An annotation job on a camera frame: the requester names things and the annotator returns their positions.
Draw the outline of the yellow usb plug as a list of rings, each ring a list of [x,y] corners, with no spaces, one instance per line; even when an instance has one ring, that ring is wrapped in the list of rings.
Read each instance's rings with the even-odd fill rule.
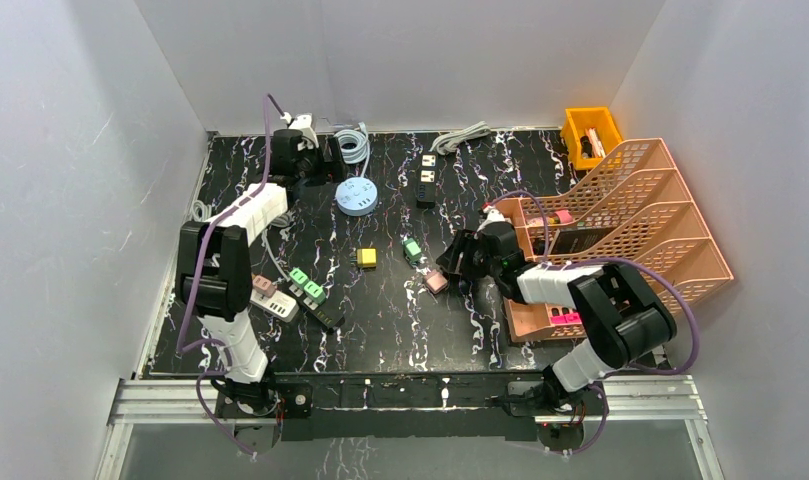
[[[377,250],[375,248],[357,249],[355,263],[360,269],[375,269],[377,267]]]

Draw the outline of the black short power strip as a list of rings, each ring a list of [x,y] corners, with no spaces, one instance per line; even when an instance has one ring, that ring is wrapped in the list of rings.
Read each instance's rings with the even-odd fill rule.
[[[436,204],[436,165],[437,156],[435,154],[422,155],[416,185],[416,205],[418,208],[429,209]]]

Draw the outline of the mauve pink usb plug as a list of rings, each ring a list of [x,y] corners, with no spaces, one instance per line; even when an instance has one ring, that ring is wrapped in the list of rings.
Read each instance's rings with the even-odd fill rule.
[[[439,294],[447,289],[448,279],[439,270],[431,270],[423,277],[423,283],[431,294]]]

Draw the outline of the green usb plug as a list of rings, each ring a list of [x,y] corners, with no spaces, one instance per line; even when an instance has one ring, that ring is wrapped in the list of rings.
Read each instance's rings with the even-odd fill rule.
[[[412,238],[405,238],[402,241],[402,248],[408,263],[417,266],[421,262],[422,250],[418,243]]]

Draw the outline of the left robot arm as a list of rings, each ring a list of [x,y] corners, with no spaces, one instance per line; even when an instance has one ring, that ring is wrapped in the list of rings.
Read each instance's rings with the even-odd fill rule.
[[[250,247],[286,214],[295,189],[345,180],[348,168],[337,140],[319,142],[302,130],[278,129],[265,139],[262,170],[220,213],[189,220],[179,232],[175,295],[185,307],[176,349],[191,349],[193,317],[222,356],[228,382],[245,384],[240,403],[255,416],[274,411],[277,387],[263,379],[268,358],[248,315],[252,296]]]

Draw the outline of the round light blue socket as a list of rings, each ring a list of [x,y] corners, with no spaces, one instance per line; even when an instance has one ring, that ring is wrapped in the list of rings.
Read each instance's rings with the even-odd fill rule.
[[[335,202],[345,215],[364,216],[375,209],[378,203],[378,189],[365,177],[351,177],[337,186]]]

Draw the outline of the white power strip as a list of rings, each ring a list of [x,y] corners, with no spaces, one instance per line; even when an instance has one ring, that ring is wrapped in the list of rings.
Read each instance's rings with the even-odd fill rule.
[[[252,287],[250,303],[284,322],[291,322],[299,312],[297,301],[278,288],[273,297],[265,298]]]

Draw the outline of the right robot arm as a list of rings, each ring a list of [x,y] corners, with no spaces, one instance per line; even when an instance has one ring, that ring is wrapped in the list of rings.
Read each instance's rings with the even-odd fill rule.
[[[528,394],[542,397],[557,414],[570,413],[588,386],[677,333],[673,315],[636,266],[615,260],[567,267],[535,263],[507,221],[456,232],[437,264],[468,281],[489,277],[504,298],[518,304],[552,304],[578,313],[585,340],[546,367],[542,385]]]

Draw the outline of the black long power strip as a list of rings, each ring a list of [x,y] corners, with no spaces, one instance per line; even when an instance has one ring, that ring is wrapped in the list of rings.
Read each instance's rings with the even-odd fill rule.
[[[344,313],[328,301],[324,288],[311,280],[303,270],[293,268],[288,273],[288,282],[287,293],[327,331],[339,329],[345,323]]]

